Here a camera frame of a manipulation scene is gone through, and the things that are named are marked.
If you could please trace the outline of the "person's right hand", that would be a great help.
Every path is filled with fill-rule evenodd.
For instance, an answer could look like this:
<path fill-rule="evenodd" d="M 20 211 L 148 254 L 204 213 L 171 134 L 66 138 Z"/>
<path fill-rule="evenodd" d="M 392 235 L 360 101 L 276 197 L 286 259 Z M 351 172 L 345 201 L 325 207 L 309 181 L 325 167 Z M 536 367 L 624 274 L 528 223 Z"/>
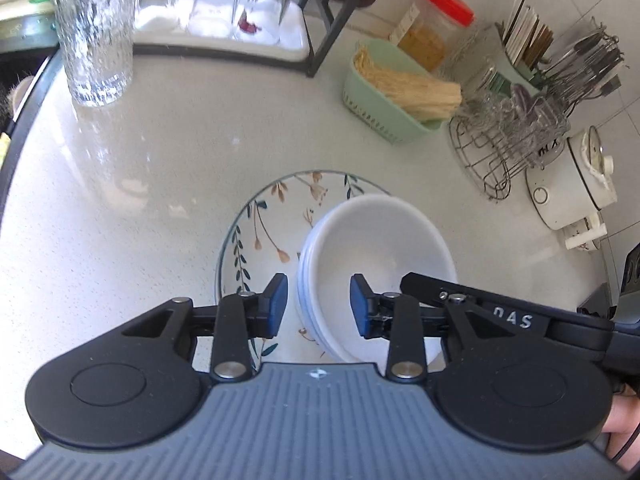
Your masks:
<path fill-rule="evenodd" d="M 638 396 L 614 396 L 610 414 L 602 428 L 602 431 L 608 434 L 605 453 L 609 458 L 613 458 L 618 453 L 638 425 Z M 634 443 L 617 463 L 625 470 L 631 470 L 638 461 L 639 438 L 635 438 Z"/>

